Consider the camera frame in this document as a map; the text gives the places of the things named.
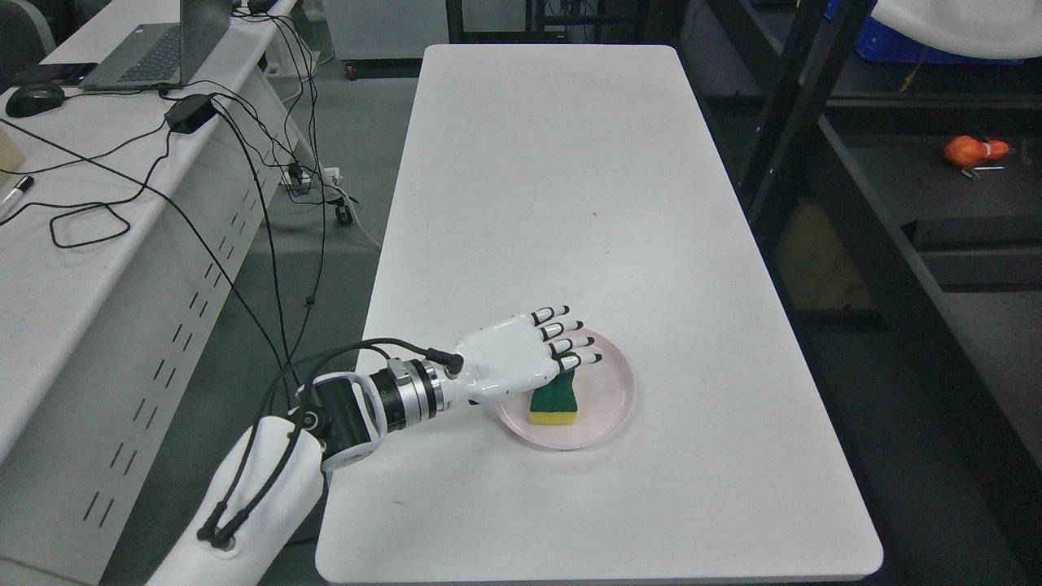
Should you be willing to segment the white robotic left hand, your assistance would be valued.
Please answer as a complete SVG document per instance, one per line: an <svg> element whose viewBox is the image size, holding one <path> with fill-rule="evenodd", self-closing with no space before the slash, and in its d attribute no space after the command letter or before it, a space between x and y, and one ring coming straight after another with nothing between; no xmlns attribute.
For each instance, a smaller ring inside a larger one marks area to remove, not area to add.
<svg viewBox="0 0 1042 586"><path fill-rule="evenodd" d="M562 372L596 364L594 338L576 336L584 322L568 320L568 306L538 308L517 314L458 340L454 352L464 365L442 383L445 408L502 402L541 388Z"/></svg>

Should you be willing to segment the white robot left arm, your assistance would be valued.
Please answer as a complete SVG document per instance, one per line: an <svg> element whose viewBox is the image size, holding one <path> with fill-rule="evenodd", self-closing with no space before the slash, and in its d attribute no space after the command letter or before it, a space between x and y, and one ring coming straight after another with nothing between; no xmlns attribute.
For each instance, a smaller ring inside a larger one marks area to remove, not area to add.
<svg viewBox="0 0 1042 586"><path fill-rule="evenodd" d="M304 522L334 470L375 453L391 431L447 407L461 350L389 357L359 375L322 368L345 348L309 357L312 372L283 416L260 411L212 477L204 500L151 585L256 585Z"/></svg>

